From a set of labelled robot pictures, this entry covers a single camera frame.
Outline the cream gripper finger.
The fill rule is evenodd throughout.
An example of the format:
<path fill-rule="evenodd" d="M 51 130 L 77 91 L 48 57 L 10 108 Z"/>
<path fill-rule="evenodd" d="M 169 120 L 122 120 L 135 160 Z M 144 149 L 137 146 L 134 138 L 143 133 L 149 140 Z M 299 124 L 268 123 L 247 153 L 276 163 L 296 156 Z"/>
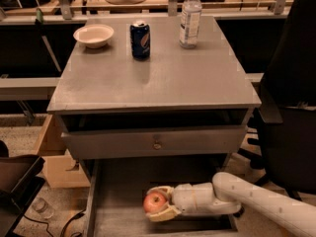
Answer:
<path fill-rule="evenodd" d="M 166 208 L 158 212 L 146 212 L 147 218 L 152 222 L 162 222 L 174 219 L 181 212 L 174 206 L 167 204 Z"/>
<path fill-rule="evenodd" d="M 149 189 L 147 194 L 160 193 L 165 197 L 165 199 L 170 200 L 172 198 L 173 190 L 174 189 L 170 186 L 158 186 Z"/>

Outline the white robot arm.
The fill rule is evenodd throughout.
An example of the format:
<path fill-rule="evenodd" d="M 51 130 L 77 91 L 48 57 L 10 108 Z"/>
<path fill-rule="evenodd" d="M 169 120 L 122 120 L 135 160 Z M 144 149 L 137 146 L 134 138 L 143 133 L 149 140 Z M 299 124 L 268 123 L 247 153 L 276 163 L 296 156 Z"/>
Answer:
<path fill-rule="evenodd" d="M 253 185 L 235 175 L 218 172 L 201 184 L 158 186 L 143 201 L 153 222 L 182 216 L 233 214 L 246 204 L 297 237 L 316 237 L 316 206 Z"/>

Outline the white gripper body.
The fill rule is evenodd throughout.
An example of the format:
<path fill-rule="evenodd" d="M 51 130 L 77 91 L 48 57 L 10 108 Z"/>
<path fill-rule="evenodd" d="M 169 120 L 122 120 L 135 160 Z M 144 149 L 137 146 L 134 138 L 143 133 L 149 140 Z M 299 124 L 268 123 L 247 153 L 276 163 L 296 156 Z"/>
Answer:
<path fill-rule="evenodd" d="M 236 200 L 220 200 L 212 183 L 176 186 L 172 192 L 172 204 L 182 215 L 233 214 L 241 209 L 241 203 Z"/>

